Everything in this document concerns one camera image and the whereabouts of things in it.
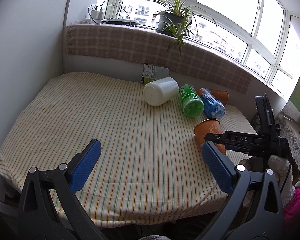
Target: blue rubber pad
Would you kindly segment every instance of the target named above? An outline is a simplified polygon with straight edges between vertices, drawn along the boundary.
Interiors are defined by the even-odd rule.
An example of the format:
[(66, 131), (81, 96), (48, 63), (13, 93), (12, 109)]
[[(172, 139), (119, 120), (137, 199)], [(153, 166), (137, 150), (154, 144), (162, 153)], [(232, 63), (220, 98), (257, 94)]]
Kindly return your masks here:
[(234, 190), (234, 164), (227, 156), (222, 155), (212, 142), (205, 142), (202, 145), (201, 154), (221, 191), (230, 194)]
[(101, 143), (96, 140), (71, 174), (70, 190), (72, 193), (83, 189), (100, 155)]

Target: window frame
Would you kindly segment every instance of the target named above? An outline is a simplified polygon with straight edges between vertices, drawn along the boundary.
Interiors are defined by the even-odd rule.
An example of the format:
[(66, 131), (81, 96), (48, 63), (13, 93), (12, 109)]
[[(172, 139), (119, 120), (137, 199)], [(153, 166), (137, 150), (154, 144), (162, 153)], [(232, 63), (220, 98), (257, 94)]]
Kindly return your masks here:
[[(293, 78), (293, 79), (299, 78), (299, 77), (293, 77), (291, 75), (291, 73), (289, 73), (288, 71), (286, 71), (285, 69), (280, 67), (279, 64), (282, 59), (282, 55), (283, 55), (284, 48), (286, 46), (286, 42), (287, 42), (287, 38), (288, 38), (289, 27), (290, 27), (290, 17), (296, 16), (296, 17), (300, 18), (300, 14), (286, 10), (284, 8), (284, 6), (282, 5), (282, 3), (280, 2), (280, 0), (276, 0), (278, 2), (278, 4), (281, 6), (281, 8), (283, 9), (283, 19), (282, 19), (282, 26), (281, 26), (278, 44), (277, 44), (275, 53), (273, 55), (256, 38), (259, 27), (260, 27), (260, 23), (261, 23), (261, 17), (262, 17), (262, 13), (263, 13), (265, 0), (258, 1), (258, 8), (257, 8), (255, 22), (254, 22), (251, 34), (248, 33), (241, 26), (239, 26), (238, 24), (236, 24), (235, 22), (230, 20), (229, 18), (227, 18), (227, 17), (223, 16), (222, 14), (218, 13), (217, 11), (207, 7), (206, 5), (203, 5), (199, 2), (197, 2), (197, 0), (185, 0), (185, 1), (186, 1), (185, 6), (189, 6), (189, 5), (199, 6), (199, 8), (197, 8), (197, 7), (194, 8), (194, 12), (203, 15), (204, 16), (203, 18), (205, 18), (206, 20), (209, 20), (209, 21), (211, 21), (211, 17), (209, 16), (209, 14), (212, 15), (212, 17), (214, 18), (214, 20), (218, 26), (229, 31), (230, 33), (232, 33), (233, 35), (235, 35), (236, 37), (238, 37), (239, 39), (241, 39), (242, 41), (244, 41), (247, 44), (247, 49), (245, 50), (245, 52), (243, 54), (241, 62), (229, 57), (228, 55), (226, 55), (224, 53), (223, 53), (223, 55), (226, 55), (230, 60), (235, 61), (237, 64), (239, 64), (240, 67), (242, 67), (245, 70), (247, 70), (248, 72), (252, 73), (256, 78), (258, 78), (264, 84), (269, 86), (272, 90), (274, 90), (276, 93), (278, 93), (281, 97), (283, 97), (284, 99), (288, 99), (287, 95), (284, 96), (280, 91), (278, 91), (274, 86), (272, 86), (271, 83), (272, 83), (274, 76), (278, 69), (280, 71), (284, 72), (290, 78)], [(119, 6), (119, 3), (117, 0), (109, 0), (108, 5), (109, 4)], [(118, 11), (118, 8), (116, 8), (114, 6), (107, 7), (105, 18), (113, 17), (117, 13), (117, 11)], [(194, 43), (200, 44), (201, 46), (208, 48), (207, 45), (205, 45), (201, 42), (194, 42)], [(253, 70), (251, 70), (250, 68), (245, 66), (252, 48), (258, 54), (260, 54), (268, 63), (270, 63), (270, 67), (269, 67), (268, 72), (266, 73), (265, 78), (262, 78), (257, 73), (255, 73)]]

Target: mattress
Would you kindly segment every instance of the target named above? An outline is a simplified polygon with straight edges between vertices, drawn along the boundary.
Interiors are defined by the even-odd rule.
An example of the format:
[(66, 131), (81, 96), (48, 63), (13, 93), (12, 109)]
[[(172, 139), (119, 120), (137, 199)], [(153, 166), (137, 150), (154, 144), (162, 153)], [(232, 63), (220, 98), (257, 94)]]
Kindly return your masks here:
[[(22, 111), (0, 149), (0, 175), (21, 192), (27, 171), (55, 169), (91, 139), (102, 152), (77, 198), (100, 227), (158, 224), (217, 211), (226, 198), (193, 134), (179, 98), (152, 107), (143, 85), (93, 73), (51, 79)], [(221, 129), (255, 133), (234, 106)], [(247, 155), (227, 151), (237, 164)], [(66, 217), (54, 190), (56, 210)]]

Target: green bottle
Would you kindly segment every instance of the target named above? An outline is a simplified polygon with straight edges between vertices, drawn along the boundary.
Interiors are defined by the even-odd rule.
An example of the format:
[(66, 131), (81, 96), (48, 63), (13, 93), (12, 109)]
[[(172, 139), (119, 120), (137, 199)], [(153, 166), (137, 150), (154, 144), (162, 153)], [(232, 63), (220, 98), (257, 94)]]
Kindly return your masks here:
[(197, 117), (202, 114), (204, 104), (201, 98), (197, 95), (194, 87), (188, 84), (179, 88), (179, 94), (182, 104), (182, 112), (187, 117)]

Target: brown paper cup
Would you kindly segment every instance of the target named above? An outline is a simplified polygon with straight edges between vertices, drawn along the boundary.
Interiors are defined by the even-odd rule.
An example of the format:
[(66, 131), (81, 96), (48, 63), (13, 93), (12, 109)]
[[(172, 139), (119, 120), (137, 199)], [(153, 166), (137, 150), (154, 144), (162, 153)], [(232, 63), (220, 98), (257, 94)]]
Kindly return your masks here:
[[(195, 139), (197, 141), (197, 144), (199, 148), (201, 149), (202, 144), (204, 144), (206, 141), (204, 139), (204, 136), (207, 133), (217, 133), (222, 134), (221, 128), (220, 128), (220, 121), (218, 119), (207, 119), (197, 124), (197, 126), (193, 130), (195, 134)], [(214, 144), (218, 150), (223, 154), (226, 155), (226, 147), (223, 144)]]
[(209, 89), (211, 94), (218, 99), (224, 106), (228, 103), (229, 93), (228, 91)]

